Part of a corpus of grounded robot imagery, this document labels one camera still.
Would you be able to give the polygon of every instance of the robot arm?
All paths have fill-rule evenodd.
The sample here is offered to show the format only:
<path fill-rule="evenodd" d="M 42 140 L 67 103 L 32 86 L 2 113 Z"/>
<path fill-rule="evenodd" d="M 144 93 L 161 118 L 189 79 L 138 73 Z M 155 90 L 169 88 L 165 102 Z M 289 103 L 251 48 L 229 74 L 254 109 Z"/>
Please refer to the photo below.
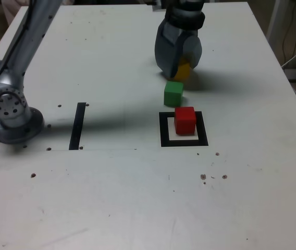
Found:
<path fill-rule="evenodd" d="M 192 69 L 199 63 L 202 48 L 198 29 L 205 20 L 203 5 L 203 0 L 175 0 L 167 7 L 155 42 L 156 62 L 167 78 L 176 75 L 182 57 Z"/>
<path fill-rule="evenodd" d="M 0 60 L 0 142 L 26 141 L 44 127 L 42 114 L 27 103 L 23 81 L 61 3 L 62 0 L 31 0 L 7 53 Z"/>
<path fill-rule="evenodd" d="M 62 0 L 30 0 L 3 60 L 0 60 L 0 142 L 13 144 L 37 135 L 44 127 L 39 110 L 29 107 L 23 92 L 24 74 L 43 40 Z M 167 8 L 155 43 L 157 65 L 174 77 L 184 57 L 192 68 L 201 57 L 198 29 L 205 16 L 203 0 L 175 0 Z"/>

